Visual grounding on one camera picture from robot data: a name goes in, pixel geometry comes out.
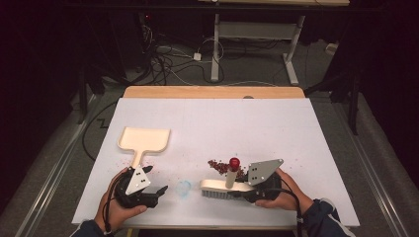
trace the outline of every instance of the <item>paddle handle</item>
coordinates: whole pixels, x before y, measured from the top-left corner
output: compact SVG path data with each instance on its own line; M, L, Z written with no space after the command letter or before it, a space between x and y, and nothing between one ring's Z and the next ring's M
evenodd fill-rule
M145 151L137 151L135 152L134 156L133 156L133 160L131 163L131 167L132 168L136 168L139 164L141 164L142 161L142 157L144 156Z

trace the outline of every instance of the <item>cable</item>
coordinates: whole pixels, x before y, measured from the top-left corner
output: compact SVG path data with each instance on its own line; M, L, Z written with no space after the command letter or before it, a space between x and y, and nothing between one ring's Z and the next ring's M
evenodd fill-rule
M277 74L279 74L280 72L282 72L282 71L284 71L284 69L286 69L287 68L287 65L290 63L291 61L288 61L287 63L285 63L285 65L279 70L279 71L277 71L276 73L274 73L274 75L272 75L272 81L273 81L273 84L275 84L275 75L277 75Z
M105 231L106 231L106 234L111 234L112 233L112 226L109 223L109 207L111 205L111 200L115 199L114 197L112 197L112 195L114 194L115 186L123 178L123 176L124 176L124 174L120 174L114 180L114 182L111 184L111 187L110 187L109 192L108 192L107 201L105 202L104 207L102 209L102 217L103 217L104 222L105 222Z
M190 61L187 61L187 62L183 62L181 64L178 64L178 65L172 65L171 67L183 66L183 65L188 64L188 63L191 63L191 62L196 62L196 60L190 60Z
M272 48L274 48L280 42L280 40L278 40L278 39L270 39L268 41L268 43L267 43L266 40L264 40L264 41L255 41L254 40L254 41L246 42L244 39L238 39L238 40L229 39L229 38L219 38L219 39L220 40L225 40L226 42L229 42L230 41L230 42L234 42L234 43L240 43L240 45L241 45L242 48L228 47L228 46L225 45L225 42L223 42L223 45L224 45L224 47L223 47L223 49L224 49L224 58L230 59L230 60L236 60L236 59L242 58L248 52L259 51L259 50L263 50L263 49L272 49ZM266 45L259 46L259 45L256 45L255 43L265 43ZM241 53L241 55L236 56L236 57L226 57L227 52L229 50L240 50L240 49L243 50L243 52Z
M167 75L166 75L166 65L170 66L169 64L167 64L163 59L161 59L158 54L156 53L156 55L154 55L153 57L153 61L151 62L153 70L152 70L152 76L153 76L153 81L152 83L154 85L167 85ZM159 65L160 69L156 70L154 69L154 65ZM159 75L163 74L163 78L162 79L158 79Z
M198 47L198 50L197 50L197 53L200 53L200 49L201 49L201 47L202 46L204 46L204 43L206 43L206 42L208 42L208 41L215 41L216 43L218 43L218 45L221 47L221 56L218 58L218 60L220 60L220 59L222 59L222 57L224 56L224 47L222 46L222 44L221 44L221 42L219 42L218 40L215 40L215 39L213 39L213 38L209 38L209 39L206 39L206 40L204 40L202 43L201 43L201 46L200 47Z
M93 157L93 155L91 155L90 153L89 153L89 151L87 150L87 147L86 147L86 143L85 143L85 139L86 139L86 133L87 133L87 130L89 129L89 127L90 127L90 125L93 123L93 121L95 121L96 120L96 118L103 112L103 111L105 111L107 108L109 108L110 106L112 106L112 105L116 105L118 103L118 101L115 101L115 102L112 102L111 104L109 104L109 105L107 105L107 106L105 106L103 109L101 109L90 121L89 121L89 123L87 124L87 126L86 126L86 129L84 129L84 131L83 131L83 135L82 135L82 137L81 137L81 144L82 144L82 146L83 146L83 150L84 150L84 152L86 153L86 155L93 161L93 162L95 162L96 161L96 158L94 158Z
M169 50L168 52L163 53L163 54L168 54L168 53L169 53L169 52L171 52L172 50L175 50L175 51L182 52L182 54L181 54L181 55L177 55L177 54L169 54L169 55L171 55L171 56L183 56L183 57L189 57L189 58L192 58L192 56L188 55L187 53L185 53L184 51L182 51L182 50L180 50L180 49L177 49L177 48L174 48L174 47L171 47L171 46L170 46L170 47L168 47L168 46L157 46L156 50L157 50L159 47L163 47L163 48L170 48L170 50Z
M285 189L271 189L271 191L279 191L279 192L283 192L286 193L290 196L292 196L295 199L295 204L296 204L296 233L298 237L302 236L302 223L303 223L303 219L302 219L302 214L301 214L301 208L299 206L299 199L298 197L291 191L290 186L283 180L281 179L281 181L283 181L290 190L285 190Z
M246 84L246 83L259 83L259 84L269 85L269 86L273 86L273 87L278 87L275 84L271 84L271 83L268 83L268 82L262 82L262 81L242 81L242 82L236 82L236 83L225 84L225 85L220 85L220 86L234 86L234 85L240 85L240 84Z
M147 51L147 50L150 49L150 47L151 47L152 42L154 41L154 39L153 39L153 31L149 27L147 27L146 25L144 25L144 27L147 29L147 35L145 37L145 42L147 42L148 36L150 36L150 41L148 43L148 47L145 49L145 51Z
M184 67L184 68L181 68L181 69L179 69L179 70L177 70L177 71L172 71L172 72L173 72L173 73L178 73L178 72L180 72L180 71L182 71L182 70L185 70L186 68L193 67L193 66L201 68L201 70L202 70L202 72L203 72L203 79L204 79L204 81L207 81L207 79L206 79L206 73L205 73L205 70L204 70L204 68L203 68L203 67L201 67L200 65L189 65L189 66L186 66L186 67Z
M195 84L191 84L191 83L189 83L189 82L186 82L186 81L184 81L182 78L180 78L179 76L178 76L178 74L176 74L175 72L173 72L171 69L168 69L173 75L175 75L181 82L183 82L183 83L185 83L186 85L189 85L189 86L198 86L198 85L195 85Z

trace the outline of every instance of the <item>red object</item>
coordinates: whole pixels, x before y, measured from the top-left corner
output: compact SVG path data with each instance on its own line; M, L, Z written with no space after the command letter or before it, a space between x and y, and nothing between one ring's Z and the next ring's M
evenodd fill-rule
M231 158L228 167L231 172L237 172L240 168L240 160L236 157Z
M214 168L215 170L217 170L221 175L226 174L229 169L229 165L227 163L221 163L221 161L219 161L218 163L215 160L210 160L208 161L208 163L211 168ZM239 167L237 171L237 178L242 178L243 176L244 176L244 170L241 167Z

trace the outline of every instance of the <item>human hand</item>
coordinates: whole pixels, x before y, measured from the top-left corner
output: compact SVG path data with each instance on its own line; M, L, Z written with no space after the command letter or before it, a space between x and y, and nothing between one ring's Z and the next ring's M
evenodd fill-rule
M288 191L291 188L291 191L298 197L301 214L305 214L305 212L312 206L313 200L302 192L298 184L289 174L285 173L280 168L277 169L277 173L282 179L282 188ZM259 199L256 200L255 204L266 208L280 207L286 210L297 209L294 197L286 194L285 192L281 192L275 200Z
M108 195L111 191L111 186L114 181L119 177L123 172L126 172L127 168L121 170L114 178L111 180L111 183L108 186L107 191L103 194L101 202L99 204L99 209L95 217L95 222L99 227L105 232L105 220L104 220L104 207L108 201ZM114 199L114 193L112 193L111 201L109 202L109 217L108 221L111 224L112 231L115 231L121 227L121 225L127 219L139 215L147 210L147 206L138 205L133 208L123 208L120 204Z

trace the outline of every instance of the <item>wooden table edge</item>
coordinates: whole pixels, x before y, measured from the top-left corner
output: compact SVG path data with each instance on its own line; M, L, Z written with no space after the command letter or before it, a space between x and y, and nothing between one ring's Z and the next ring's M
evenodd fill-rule
M160 99L302 99L299 87L130 86L124 98Z

